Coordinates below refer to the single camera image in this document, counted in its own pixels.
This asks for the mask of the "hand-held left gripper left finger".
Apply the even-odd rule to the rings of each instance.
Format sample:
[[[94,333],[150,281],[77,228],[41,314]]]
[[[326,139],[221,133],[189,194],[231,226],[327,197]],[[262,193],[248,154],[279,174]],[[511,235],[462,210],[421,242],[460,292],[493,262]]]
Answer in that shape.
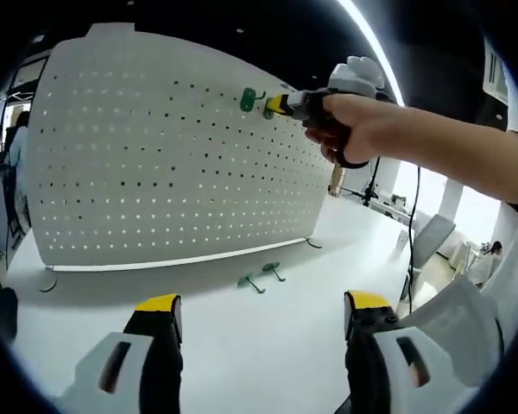
[[[75,367],[62,394],[65,413],[179,413],[183,370],[181,296],[138,304]]]

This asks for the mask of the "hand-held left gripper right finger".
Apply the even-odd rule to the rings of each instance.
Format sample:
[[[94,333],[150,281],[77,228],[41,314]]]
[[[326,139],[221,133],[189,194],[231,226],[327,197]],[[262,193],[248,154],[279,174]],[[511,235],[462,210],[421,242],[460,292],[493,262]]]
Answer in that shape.
[[[378,294],[344,294],[344,339],[350,396],[340,413],[445,413],[460,394],[446,351],[403,327]]]

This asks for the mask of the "person's right hand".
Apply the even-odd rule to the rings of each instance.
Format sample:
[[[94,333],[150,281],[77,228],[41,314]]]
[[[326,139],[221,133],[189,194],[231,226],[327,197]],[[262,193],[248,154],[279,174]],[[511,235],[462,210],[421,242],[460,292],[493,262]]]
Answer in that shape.
[[[401,107],[357,95],[335,94],[323,98],[332,120],[343,129],[308,127],[306,137],[320,145],[331,163],[358,165],[379,156],[390,156],[395,148],[391,128]]]

